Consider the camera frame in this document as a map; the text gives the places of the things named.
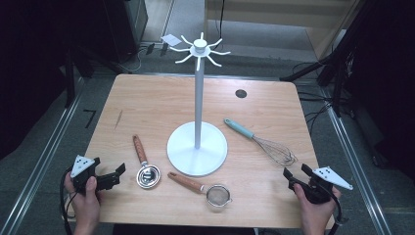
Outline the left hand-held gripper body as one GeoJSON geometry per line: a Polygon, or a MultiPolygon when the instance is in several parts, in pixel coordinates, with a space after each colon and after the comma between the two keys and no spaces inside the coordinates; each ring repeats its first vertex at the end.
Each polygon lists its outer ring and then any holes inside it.
{"type": "Polygon", "coordinates": [[[78,155],[70,172],[72,185],[77,193],[84,194],[86,183],[91,176],[95,176],[96,166],[100,163],[99,158],[88,159],[78,155]]]}

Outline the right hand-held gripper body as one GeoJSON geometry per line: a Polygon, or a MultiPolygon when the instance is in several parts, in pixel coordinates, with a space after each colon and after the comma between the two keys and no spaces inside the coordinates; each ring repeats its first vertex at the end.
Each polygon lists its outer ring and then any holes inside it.
{"type": "Polygon", "coordinates": [[[299,184],[305,197],[312,204],[325,204],[329,202],[333,194],[333,186],[340,186],[347,190],[352,190],[353,186],[340,177],[329,166],[313,169],[313,177],[307,183],[295,179],[295,183],[299,184]]]}

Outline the wooden handled mesh strainer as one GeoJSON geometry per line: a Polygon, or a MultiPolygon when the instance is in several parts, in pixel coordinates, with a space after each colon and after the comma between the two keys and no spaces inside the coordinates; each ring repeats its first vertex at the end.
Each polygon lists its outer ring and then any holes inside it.
{"type": "Polygon", "coordinates": [[[175,172],[169,172],[167,176],[190,190],[205,194],[207,202],[213,207],[223,208],[232,202],[230,191],[221,184],[206,186],[201,182],[175,172]]]}

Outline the teal handled wire whisk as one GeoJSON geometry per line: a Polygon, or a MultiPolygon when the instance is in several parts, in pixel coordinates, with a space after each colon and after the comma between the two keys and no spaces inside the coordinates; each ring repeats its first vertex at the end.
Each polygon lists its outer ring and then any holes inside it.
{"type": "Polygon", "coordinates": [[[230,118],[226,118],[224,123],[245,137],[252,139],[275,163],[289,166],[297,160],[294,153],[285,145],[257,137],[252,131],[230,118]]]}

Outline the white utensil rack stand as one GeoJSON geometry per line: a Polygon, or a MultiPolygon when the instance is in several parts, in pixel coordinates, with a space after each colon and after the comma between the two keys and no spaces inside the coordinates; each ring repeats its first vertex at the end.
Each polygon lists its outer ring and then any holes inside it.
{"type": "Polygon", "coordinates": [[[178,126],[169,136],[166,151],[170,163],[175,169],[188,176],[203,177],[217,171],[225,162],[228,153],[227,140],[222,131],[211,123],[203,121],[205,60],[214,66],[221,67],[210,55],[228,55],[228,52],[214,50],[221,41],[208,44],[201,33],[198,39],[188,41],[184,35],[182,40],[189,45],[186,49],[175,52],[188,52],[189,55],[176,64],[182,64],[190,58],[195,59],[195,103],[194,120],[178,126]]]}

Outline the person's left hand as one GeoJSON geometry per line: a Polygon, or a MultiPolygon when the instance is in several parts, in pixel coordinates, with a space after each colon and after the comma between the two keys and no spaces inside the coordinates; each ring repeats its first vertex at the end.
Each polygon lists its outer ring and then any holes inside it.
{"type": "Polygon", "coordinates": [[[64,185],[69,192],[71,205],[75,212],[75,227],[89,227],[96,229],[100,218],[100,203],[96,196],[96,178],[91,176],[88,179],[84,195],[75,192],[69,172],[66,174],[64,185]]]}

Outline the person's right hand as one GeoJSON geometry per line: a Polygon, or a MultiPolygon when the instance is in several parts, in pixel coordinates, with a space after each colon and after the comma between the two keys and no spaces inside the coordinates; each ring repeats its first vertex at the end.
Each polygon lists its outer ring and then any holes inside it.
{"type": "Polygon", "coordinates": [[[301,230],[326,229],[335,208],[336,202],[331,199],[325,204],[312,204],[305,197],[305,193],[299,184],[294,185],[295,194],[300,202],[301,230]]]}

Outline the black metal stand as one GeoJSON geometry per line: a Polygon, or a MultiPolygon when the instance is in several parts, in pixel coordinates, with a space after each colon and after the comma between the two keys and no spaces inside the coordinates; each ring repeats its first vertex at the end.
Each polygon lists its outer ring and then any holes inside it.
{"type": "Polygon", "coordinates": [[[339,117],[342,86],[344,79],[346,78],[346,59],[355,49],[359,37],[363,35],[370,15],[373,13],[373,9],[375,8],[376,1],[377,0],[364,1],[362,8],[352,21],[344,37],[330,55],[289,76],[280,77],[280,80],[294,82],[304,75],[322,68],[322,71],[317,77],[317,83],[319,86],[325,87],[331,80],[335,81],[332,95],[332,108],[334,109],[335,114],[339,117]]]}

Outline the dark curtain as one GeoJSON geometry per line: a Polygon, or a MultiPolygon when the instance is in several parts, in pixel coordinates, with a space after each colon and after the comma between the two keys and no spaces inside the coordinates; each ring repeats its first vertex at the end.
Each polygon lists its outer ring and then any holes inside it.
{"type": "Polygon", "coordinates": [[[374,149],[415,181],[415,0],[375,5],[354,51],[346,89],[379,130],[374,149]]]}

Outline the white paper sheet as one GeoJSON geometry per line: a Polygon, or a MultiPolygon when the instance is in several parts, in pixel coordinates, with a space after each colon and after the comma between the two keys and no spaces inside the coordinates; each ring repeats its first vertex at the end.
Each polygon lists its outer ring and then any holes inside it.
{"type": "Polygon", "coordinates": [[[161,40],[169,46],[176,46],[181,43],[181,40],[172,34],[162,36],[161,40]]]}

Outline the dark cabinet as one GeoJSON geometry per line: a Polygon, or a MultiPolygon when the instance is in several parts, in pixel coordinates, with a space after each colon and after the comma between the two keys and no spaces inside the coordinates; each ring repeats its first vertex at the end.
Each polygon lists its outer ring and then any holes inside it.
{"type": "Polygon", "coordinates": [[[138,52],[148,21],[145,0],[104,0],[112,37],[112,57],[123,62],[138,52]]]}

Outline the light wooden cabinet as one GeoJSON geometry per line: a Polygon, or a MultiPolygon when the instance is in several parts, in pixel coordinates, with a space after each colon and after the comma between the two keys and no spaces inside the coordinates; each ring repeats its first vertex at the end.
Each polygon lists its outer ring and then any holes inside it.
{"type": "Polygon", "coordinates": [[[358,13],[363,0],[225,0],[224,20],[301,26],[322,59],[358,13]]]}

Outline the metal floor rail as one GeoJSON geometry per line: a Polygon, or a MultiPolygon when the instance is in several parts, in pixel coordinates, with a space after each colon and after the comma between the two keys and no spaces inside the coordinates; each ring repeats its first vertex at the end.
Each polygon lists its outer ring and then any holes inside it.
{"type": "Polygon", "coordinates": [[[346,155],[346,160],[353,175],[355,185],[362,196],[365,209],[369,213],[377,235],[392,235],[383,209],[379,204],[374,190],[372,189],[356,151],[349,139],[343,120],[337,116],[334,108],[330,108],[328,114],[346,155]]]}
{"type": "Polygon", "coordinates": [[[74,100],[67,108],[64,108],[60,112],[58,122],[48,137],[48,141],[42,149],[42,152],[39,154],[38,159],[36,160],[36,163],[23,186],[23,189],[17,196],[16,201],[13,203],[13,207],[8,213],[4,225],[0,228],[0,235],[15,235],[17,233],[78,106],[84,84],[85,81],[83,77],[76,80],[74,100]]]}

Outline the wooden handled steel measuring spoon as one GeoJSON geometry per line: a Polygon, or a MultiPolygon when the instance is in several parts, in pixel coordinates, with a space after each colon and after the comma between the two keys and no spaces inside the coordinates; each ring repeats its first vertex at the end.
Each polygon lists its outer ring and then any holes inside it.
{"type": "Polygon", "coordinates": [[[147,156],[139,136],[137,134],[133,135],[132,140],[137,157],[141,164],[141,168],[138,170],[136,175],[137,184],[141,188],[151,189],[159,183],[161,179],[161,172],[157,166],[148,163],[147,156]]]}

